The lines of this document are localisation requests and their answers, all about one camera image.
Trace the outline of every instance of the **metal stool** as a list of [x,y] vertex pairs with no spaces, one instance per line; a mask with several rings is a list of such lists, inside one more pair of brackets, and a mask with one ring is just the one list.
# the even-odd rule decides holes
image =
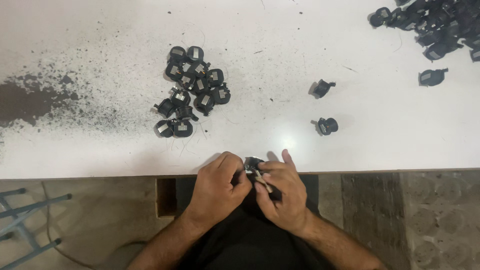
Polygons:
[[0,212],[0,219],[6,218],[11,216],[13,218],[13,222],[10,223],[6,228],[0,230],[0,242],[4,240],[8,240],[12,238],[13,233],[10,232],[14,229],[18,231],[18,233],[25,239],[27,240],[30,245],[33,248],[33,251],[26,255],[21,257],[20,259],[5,265],[4,267],[0,268],[0,270],[9,270],[17,267],[18,265],[30,260],[31,258],[39,255],[40,253],[44,252],[45,250],[48,250],[54,246],[57,246],[61,243],[60,238],[55,239],[54,241],[50,242],[49,244],[40,247],[40,245],[36,242],[35,237],[25,228],[25,225],[22,223],[25,219],[36,213],[37,211],[40,210],[40,208],[47,206],[52,203],[57,203],[60,201],[64,200],[70,200],[72,198],[71,194],[63,195],[61,197],[57,197],[54,199],[42,201],[42,202],[37,202],[31,205],[19,207],[16,209],[12,209],[10,205],[7,203],[4,197],[6,196],[11,196],[11,195],[17,195],[17,194],[24,194],[26,192],[26,189],[21,188],[17,190],[12,190],[12,191],[7,191],[7,192],[0,192],[0,204],[3,207],[3,212]]

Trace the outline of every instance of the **finger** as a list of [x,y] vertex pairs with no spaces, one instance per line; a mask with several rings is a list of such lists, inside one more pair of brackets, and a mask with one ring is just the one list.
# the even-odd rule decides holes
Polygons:
[[267,162],[260,162],[258,164],[258,168],[262,171],[271,171],[276,169],[284,169],[287,166],[283,162],[279,161],[267,161]]
[[268,196],[268,192],[260,183],[255,183],[255,190],[257,191],[257,203],[264,215],[271,220],[276,215],[276,208],[272,200]]
[[239,183],[233,187],[233,196],[241,198],[242,200],[247,196],[247,194],[252,189],[252,183],[247,178],[247,173],[242,171],[239,176]]
[[222,179],[225,178],[230,183],[234,173],[244,170],[243,162],[239,156],[229,154],[223,159],[217,170],[222,175]]
[[293,160],[292,160],[292,157],[290,156],[289,152],[287,149],[283,149],[282,151],[282,158],[283,158],[283,161],[292,166],[293,168],[295,168],[295,164],[293,163]]
[[294,182],[289,180],[288,170],[274,170],[264,173],[262,178],[268,184],[275,186],[283,194],[291,193]]

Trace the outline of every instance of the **left hand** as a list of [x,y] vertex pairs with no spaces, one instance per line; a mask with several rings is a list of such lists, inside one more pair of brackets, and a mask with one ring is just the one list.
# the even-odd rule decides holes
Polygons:
[[[230,182],[236,172],[240,172],[239,182],[234,187]],[[223,152],[198,171],[192,200],[182,216],[209,230],[237,208],[251,189],[242,159]]]

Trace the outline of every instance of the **cable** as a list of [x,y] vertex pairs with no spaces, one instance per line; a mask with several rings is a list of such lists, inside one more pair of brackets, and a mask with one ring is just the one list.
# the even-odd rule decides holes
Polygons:
[[[45,184],[43,183],[43,181],[41,182],[42,184],[42,188],[43,188],[43,194],[45,195],[45,200],[48,200],[49,197],[47,195],[47,190],[45,188]],[[47,205],[47,237],[48,237],[48,240],[50,242],[52,242],[52,238],[50,237],[50,205]],[[83,266],[85,268],[88,268],[90,270],[98,270],[96,268],[94,268],[93,266],[89,265],[89,264],[86,264],[86,263],[83,263],[75,258],[72,258],[70,255],[68,254],[65,254],[62,250],[60,250],[58,247],[54,246],[53,247],[58,253],[60,253],[60,255],[64,256],[65,258],[69,259],[70,261],[80,265],[80,266]]]

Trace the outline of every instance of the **right hand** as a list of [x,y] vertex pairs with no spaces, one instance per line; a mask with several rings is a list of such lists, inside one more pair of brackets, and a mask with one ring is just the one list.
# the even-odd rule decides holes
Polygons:
[[312,213],[306,207],[307,192],[305,185],[286,149],[282,151],[283,162],[267,161],[258,164],[265,182],[282,192],[281,201],[272,201],[263,185],[256,182],[257,203],[264,215],[278,227],[301,235]]

